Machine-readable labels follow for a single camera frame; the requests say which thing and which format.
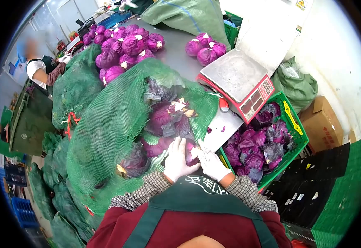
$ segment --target person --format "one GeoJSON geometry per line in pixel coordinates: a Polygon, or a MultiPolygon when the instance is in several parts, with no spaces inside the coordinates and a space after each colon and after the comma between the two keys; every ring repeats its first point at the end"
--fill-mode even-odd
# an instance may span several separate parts
{"type": "Polygon", "coordinates": [[[52,58],[41,55],[39,44],[32,37],[22,37],[17,41],[17,55],[21,63],[26,64],[26,73],[35,84],[39,86],[46,96],[53,94],[55,80],[64,73],[66,64],[70,61],[71,56],[65,54],[61,58],[52,58]]]}
{"type": "Polygon", "coordinates": [[[3,128],[0,124],[0,138],[2,141],[9,143],[9,123],[3,128]]]}
{"type": "Polygon", "coordinates": [[[87,248],[292,247],[276,202],[199,144],[201,164],[189,167],[186,140],[177,137],[163,172],[144,176],[141,188],[112,198],[87,248]],[[207,176],[195,175],[200,166],[207,176]]]}

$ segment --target yellow crate handle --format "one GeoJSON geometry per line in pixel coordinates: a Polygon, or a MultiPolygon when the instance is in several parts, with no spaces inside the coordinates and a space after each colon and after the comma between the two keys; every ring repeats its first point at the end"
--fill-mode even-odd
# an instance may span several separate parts
{"type": "Polygon", "coordinates": [[[300,128],[300,126],[295,122],[295,120],[293,119],[292,115],[291,115],[291,109],[289,108],[289,105],[287,104],[286,101],[284,101],[284,108],[285,108],[285,113],[287,113],[287,115],[289,116],[289,118],[291,119],[291,122],[293,124],[293,127],[295,128],[295,130],[300,133],[300,135],[303,135],[302,129],[300,128]]]}

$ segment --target hand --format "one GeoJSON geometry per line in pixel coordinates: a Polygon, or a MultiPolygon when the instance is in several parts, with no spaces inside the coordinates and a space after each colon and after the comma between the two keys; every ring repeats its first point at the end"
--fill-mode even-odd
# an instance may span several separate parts
{"type": "Polygon", "coordinates": [[[177,137],[168,147],[168,157],[165,159],[164,176],[171,182],[176,182],[179,177],[186,176],[197,171],[201,166],[197,163],[193,166],[186,165],[186,139],[177,137]]]}
{"type": "Polygon", "coordinates": [[[201,150],[198,151],[198,159],[201,162],[204,173],[220,183],[232,171],[222,164],[215,153],[206,148],[201,139],[198,140],[198,144],[201,147],[201,150]]]}

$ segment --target mesh sack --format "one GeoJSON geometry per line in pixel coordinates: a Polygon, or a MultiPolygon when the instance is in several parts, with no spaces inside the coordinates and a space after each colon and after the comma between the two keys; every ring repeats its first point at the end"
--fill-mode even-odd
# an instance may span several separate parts
{"type": "Polygon", "coordinates": [[[44,140],[41,142],[43,151],[55,150],[58,143],[62,140],[62,136],[57,135],[53,132],[45,132],[44,140]]]}
{"type": "Polygon", "coordinates": [[[66,135],[56,147],[53,157],[54,157],[54,167],[55,171],[59,173],[63,178],[67,178],[66,171],[66,155],[67,149],[69,148],[69,138],[66,135]]]}
{"type": "MultiPolygon", "coordinates": [[[[67,127],[72,112],[75,115],[74,119],[80,118],[85,108],[103,89],[95,65],[95,58],[100,53],[99,45],[89,46],[70,60],[66,65],[65,73],[55,81],[52,124],[56,128],[67,127]]],[[[76,124],[74,120],[71,122],[71,128],[74,129],[76,124]]]]}
{"type": "Polygon", "coordinates": [[[59,182],[62,180],[62,177],[55,170],[56,166],[54,165],[55,162],[53,153],[53,150],[49,150],[47,152],[47,156],[44,158],[44,166],[41,168],[44,182],[51,191],[54,191],[54,186],[59,184],[59,182]]]}
{"type": "Polygon", "coordinates": [[[76,195],[69,178],[66,178],[66,186],[70,192],[70,195],[72,196],[74,204],[79,209],[81,215],[94,230],[97,230],[104,217],[99,216],[93,212],[90,213],[89,211],[91,210],[88,211],[87,206],[85,206],[76,195]]]}
{"type": "Polygon", "coordinates": [[[77,230],[60,213],[55,214],[50,222],[52,239],[59,248],[84,248],[86,245],[77,233],[77,230]]]}
{"type": "MultiPolygon", "coordinates": [[[[198,113],[198,117],[190,119],[195,140],[204,138],[216,114],[216,96],[205,92],[199,84],[182,78],[159,60],[145,59],[117,77],[86,108],[74,130],[67,154],[69,180],[81,202],[96,214],[106,212],[114,195],[132,192],[143,183],[142,177],[124,179],[115,175],[115,169],[129,154],[133,141],[148,121],[150,106],[143,99],[148,77],[168,88],[173,85],[186,87],[178,91],[178,96],[189,101],[198,113]]],[[[144,175],[161,169],[160,163],[152,162],[144,175]]]]}
{"type": "Polygon", "coordinates": [[[88,242],[92,238],[94,232],[92,227],[85,221],[84,217],[73,202],[69,190],[64,181],[54,187],[55,197],[52,199],[54,207],[66,217],[77,229],[82,240],[88,242]]]}
{"type": "Polygon", "coordinates": [[[32,187],[34,202],[43,217],[52,220],[57,211],[52,204],[51,197],[49,197],[47,185],[43,180],[43,172],[36,163],[32,163],[32,170],[28,173],[28,178],[30,187],[32,187]]]}

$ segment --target cardboard box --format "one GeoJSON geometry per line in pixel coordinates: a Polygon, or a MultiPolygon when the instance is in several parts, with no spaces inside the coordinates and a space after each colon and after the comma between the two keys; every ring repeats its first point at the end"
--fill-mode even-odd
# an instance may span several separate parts
{"type": "Polygon", "coordinates": [[[300,121],[314,152],[342,145],[342,126],[325,97],[316,97],[311,105],[300,113],[300,121]]]}

